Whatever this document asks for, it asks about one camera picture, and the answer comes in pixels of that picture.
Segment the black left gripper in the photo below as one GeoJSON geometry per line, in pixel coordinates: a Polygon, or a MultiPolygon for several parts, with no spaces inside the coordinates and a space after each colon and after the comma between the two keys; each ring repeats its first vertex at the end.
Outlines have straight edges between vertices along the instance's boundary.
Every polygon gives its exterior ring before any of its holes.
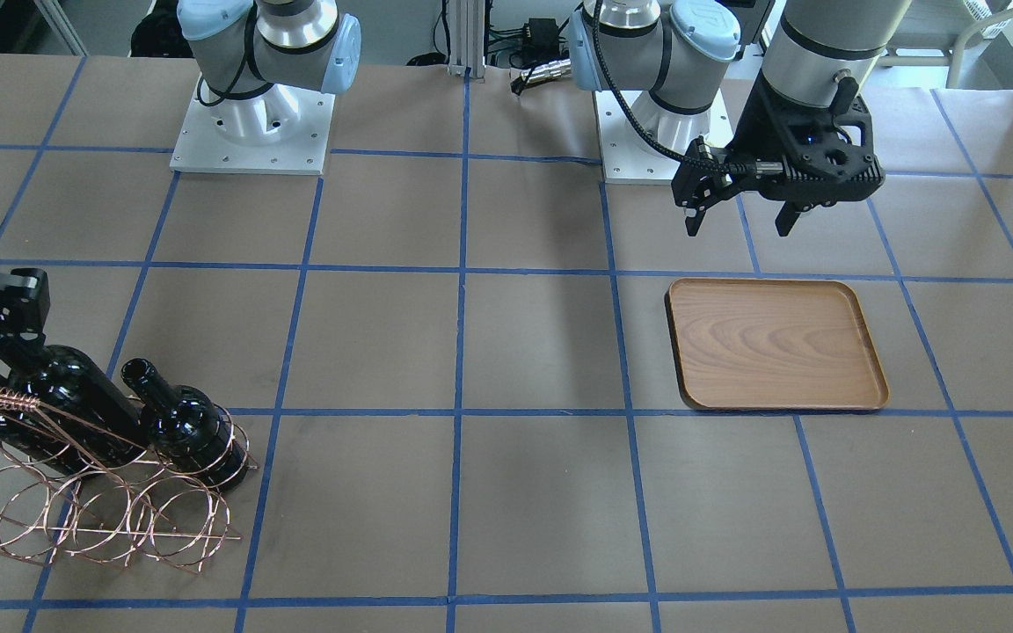
{"type": "Polygon", "coordinates": [[[780,95],[763,75],[749,92],[731,141],[711,156],[692,143],[672,181],[675,204],[686,208],[686,232],[698,236],[708,207],[742,192],[783,202],[776,232],[786,237],[804,206],[870,197],[885,172],[873,148],[872,118],[855,76],[830,76],[827,105],[801,105],[780,95]]]}

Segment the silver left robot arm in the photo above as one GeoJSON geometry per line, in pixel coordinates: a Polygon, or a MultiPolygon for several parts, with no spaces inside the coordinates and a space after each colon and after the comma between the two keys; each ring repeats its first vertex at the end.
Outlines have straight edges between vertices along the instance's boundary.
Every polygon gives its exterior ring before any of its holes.
{"type": "Polygon", "coordinates": [[[862,85],[907,1],[788,1],[732,139],[704,128],[743,48],[717,1],[587,1],[568,18],[575,83],[608,92],[648,152],[676,164],[671,191],[695,236],[709,208],[759,193],[779,201],[788,236],[817,206],[856,203],[885,183],[862,85]]]}

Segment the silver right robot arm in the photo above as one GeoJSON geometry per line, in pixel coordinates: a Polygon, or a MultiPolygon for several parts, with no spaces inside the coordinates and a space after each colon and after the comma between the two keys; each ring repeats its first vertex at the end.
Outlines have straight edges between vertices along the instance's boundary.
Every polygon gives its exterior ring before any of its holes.
{"type": "MultiPolygon", "coordinates": [[[[361,61],[361,23],[333,1],[180,1],[200,76],[170,169],[177,175],[321,176],[335,97],[361,61]]],[[[0,332],[42,340],[36,272],[0,272],[0,332]]]]}

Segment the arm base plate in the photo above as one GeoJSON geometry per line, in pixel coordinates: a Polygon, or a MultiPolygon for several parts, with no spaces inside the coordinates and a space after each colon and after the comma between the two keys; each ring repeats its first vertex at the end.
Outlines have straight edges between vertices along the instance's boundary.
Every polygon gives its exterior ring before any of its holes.
{"type": "Polygon", "coordinates": [[[334,106],[334,95],[282,84],[256,98],[213,107],[193,98],[170,168],[213,175],[321,176],[334,106]]]}
{"type": "MultiPolygon", "coordinates": [[[[645,132],[663,147],[676,153],[686,152],[699,136],[703,137],[707,147],[714,149],[723,148],[732,139],[732,125],[720,90],[714,96],[711,108],[695,115],[665,111],[650,96],[639,90],[626,90],[622,95],[645,132]]],[[[678,162],[660,155],[635,132],[620,109],[614,93],[596,92],[594,105],[604,180],[617,185],[670,183],[678,169],[678,162]]]]}

